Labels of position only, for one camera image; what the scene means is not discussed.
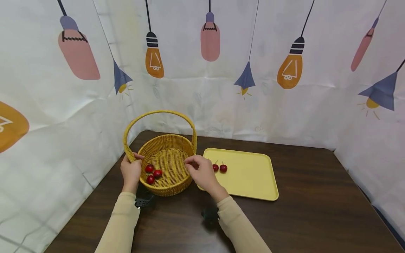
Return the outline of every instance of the cherry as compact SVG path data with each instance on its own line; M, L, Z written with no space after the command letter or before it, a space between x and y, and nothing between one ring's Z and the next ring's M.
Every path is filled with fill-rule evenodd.
M222 162L222 165L220 166L220 171L222 173L225 173L228 170L228 167Z
M212 168L214 169L215 172L217 172L218 169L219 169L219 167L218 167L218 165L217 165L216 163L217 163L217 162L215 162L215 163L212 165Z
M145 171L146 171L147 173L152 173L152 172L153 172L153 165L152 165L152 164L146 165Z
M155 178L160 178L161 176L162 176L162 171L161 170L155 170L154 172L153 172L153 176L155 177Z
M146 182L148 183L148 184L153 184L154 182L155 182L155 178L154 178L154 176L149 176L147 179L146 179Z

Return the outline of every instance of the basket rim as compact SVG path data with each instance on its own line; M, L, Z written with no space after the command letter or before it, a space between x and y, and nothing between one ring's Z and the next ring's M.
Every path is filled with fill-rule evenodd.
M153 140L155 140L155 139L157 139L157 138L163 138L163 137L165 137L165 136L171 136L171 135L176 135L176 136L179 136L179 137L185 139L185 140L187 141L187 143L190 144L191 147L193 147L193 145L191 144L191 142L190 142L186 137L183 137L183 136L181 136L181 135L179 135L179 134L162 134L162 135L159 135L159 136L157 136L157 137L155 137L155 138L153 138L153 139L147 141L144 145L142 145L142 147L141 147L141 148L139 149L139 151L138 151L138 154L140 154L141 151L142 151L142 149L143 149L143 147L144 147L145 145L147 145L148 143L150 143L151 141L153 141ZM165 187L157 187L157 186L150 185L150 184L148 184L145 180L143 180L142 177L139 179L139 181L140 181L144 186L146 186L147 188L152 189L152 190L169 190L169 189L176 188L176 187L178 187L178 186L184 184L187 180L190 179L190 177L191 177L191 175L189 174L188 177L186 177L186 178L183 179L182 181L180 181L180 182L178 182L178 183L176 183L176 184L174 184L174 185L165 186Z

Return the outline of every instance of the basket handle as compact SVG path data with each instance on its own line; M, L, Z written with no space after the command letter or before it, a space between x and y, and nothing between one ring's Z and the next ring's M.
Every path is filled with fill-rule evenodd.
M133 121L131 121L129 123L129 125L127 126L127 128L125 129L124 132L124 138L123 138L123 143L124 143L124 151L125 154L128 156L128 159L130 162L135 161L135 156L132 153L132 150L128 147L128 143L127 143L127 138L128 138L128 133L131 130L132 126L140 119L142 119L143 117L146 117L150 114L155 114L155 113L171 113L177 116L182 117L183 119L185 119L191 126L191 129L193 129L193 139L191 141L191 144L193 146L193 153L195 154L197 152L197 132L196 129L194 127L194 123L187 117L185 116L183 113L178 113L175 111L168 111L168 110L159 110L159 111L151 111L145 114L142 114L141 116L137 117L136 119L134 119Z

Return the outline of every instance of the hand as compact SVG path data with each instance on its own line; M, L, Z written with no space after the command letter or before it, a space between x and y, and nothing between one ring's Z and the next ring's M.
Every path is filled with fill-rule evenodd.
M196 184L206 190L217 203L229 196L215 177L210 160L201 155L194 155L186 158L184 162Z
M121 173L124 178L124 187L122 187L122 192L130 192L136 194L138 189L139 178L141 177L142 170L142 159L145 157L143 155L138 155L133 152L135 158L137 159L133 163L130 163L128 156L125 155L121 162Z

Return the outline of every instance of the forearm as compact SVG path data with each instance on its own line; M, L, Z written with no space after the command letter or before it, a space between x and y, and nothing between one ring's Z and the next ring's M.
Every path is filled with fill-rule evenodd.
M123 192L118 196L111 218L95 253L130 253L134 229L139 218L135 195Z
M223 199L217 206L221 228L232 241L237 253L271 253L269 247L232 197Z

